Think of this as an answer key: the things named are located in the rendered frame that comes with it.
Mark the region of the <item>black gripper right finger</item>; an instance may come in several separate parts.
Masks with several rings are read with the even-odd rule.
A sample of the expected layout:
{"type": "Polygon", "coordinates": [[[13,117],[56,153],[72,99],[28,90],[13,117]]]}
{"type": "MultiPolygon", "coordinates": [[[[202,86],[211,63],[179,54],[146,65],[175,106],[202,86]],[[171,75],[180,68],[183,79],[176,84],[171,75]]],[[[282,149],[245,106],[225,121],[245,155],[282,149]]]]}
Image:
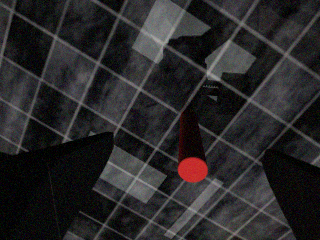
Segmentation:
{"type": "Polygon", "coordinates": [[[273,149],[262,167],[296,240],[320,240],[320,168],[273,149]]]}

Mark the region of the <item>red peg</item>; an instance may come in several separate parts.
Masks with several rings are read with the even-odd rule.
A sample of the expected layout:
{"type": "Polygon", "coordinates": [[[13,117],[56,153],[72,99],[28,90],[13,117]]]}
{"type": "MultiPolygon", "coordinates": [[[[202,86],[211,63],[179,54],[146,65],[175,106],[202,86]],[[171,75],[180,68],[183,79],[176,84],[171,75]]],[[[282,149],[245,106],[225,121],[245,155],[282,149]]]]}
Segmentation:
{"type": "Polygon", "coordinates": [[[178,173],[191,183],[202,181],[208,174],[198,120],[192,110],[185,110],[180,116],[178,173]]]}

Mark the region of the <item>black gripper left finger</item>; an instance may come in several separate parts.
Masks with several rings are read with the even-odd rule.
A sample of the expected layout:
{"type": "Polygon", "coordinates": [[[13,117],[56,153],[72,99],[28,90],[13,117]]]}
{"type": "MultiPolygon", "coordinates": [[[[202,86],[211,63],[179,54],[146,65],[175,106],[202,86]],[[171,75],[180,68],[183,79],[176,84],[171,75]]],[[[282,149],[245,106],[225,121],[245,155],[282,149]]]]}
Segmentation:
{"type": "Polygon", "coordinates": [[[103,132],[21,154],[0,151],[0,240],[63,240],[114,148],[103,132]]]}

